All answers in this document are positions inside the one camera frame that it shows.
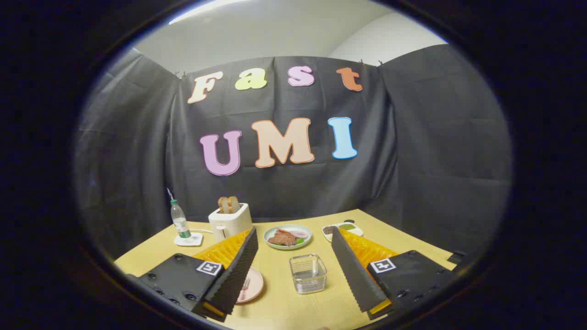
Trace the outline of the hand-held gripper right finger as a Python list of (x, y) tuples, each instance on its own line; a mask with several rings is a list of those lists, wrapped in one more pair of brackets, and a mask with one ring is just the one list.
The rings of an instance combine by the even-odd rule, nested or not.
[(416, 250), (394, 253), (337, 228), (331, 243), (359, 309), (371, 320), (408, 314), (434, 300), (455, 280), (453, 271)]

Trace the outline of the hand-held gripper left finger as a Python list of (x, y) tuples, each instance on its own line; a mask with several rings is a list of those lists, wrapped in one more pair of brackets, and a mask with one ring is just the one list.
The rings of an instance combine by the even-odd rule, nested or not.
[(127, 278), (169, 304), (216, 321), (232, 314), (258, 250), (255, 228), (188, 256), (174, 253), (141, 276)]

